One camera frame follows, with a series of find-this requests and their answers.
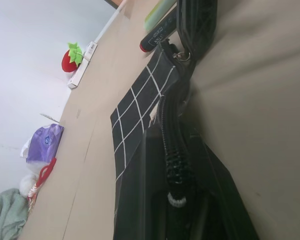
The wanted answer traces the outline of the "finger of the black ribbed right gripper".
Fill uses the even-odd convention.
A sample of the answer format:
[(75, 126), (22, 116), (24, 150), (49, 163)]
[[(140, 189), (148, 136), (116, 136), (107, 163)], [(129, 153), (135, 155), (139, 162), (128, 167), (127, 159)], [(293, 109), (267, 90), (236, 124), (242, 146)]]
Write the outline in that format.
[(214, 40), (217, 26), (217, 0), (178, 0), (176, 29), (193, 61), (200, 60)]

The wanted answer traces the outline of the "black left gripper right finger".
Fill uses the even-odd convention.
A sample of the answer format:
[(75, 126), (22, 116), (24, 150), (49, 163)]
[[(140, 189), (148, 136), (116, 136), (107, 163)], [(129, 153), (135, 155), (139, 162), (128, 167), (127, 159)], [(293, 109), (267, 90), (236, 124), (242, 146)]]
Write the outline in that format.
[(228, 169), (199, 135), (189, 138), (189, 151), (200, 191), (191, 239), (259, 239)]

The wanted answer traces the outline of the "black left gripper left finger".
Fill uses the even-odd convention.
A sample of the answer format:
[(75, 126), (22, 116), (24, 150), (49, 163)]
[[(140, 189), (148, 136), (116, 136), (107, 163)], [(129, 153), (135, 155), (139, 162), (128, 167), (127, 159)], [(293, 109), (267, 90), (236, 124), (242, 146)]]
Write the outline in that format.
[(166, 238), (167, 183), (162, 132), (157, 125), (148, 128), (141, 141), (142, 238)]

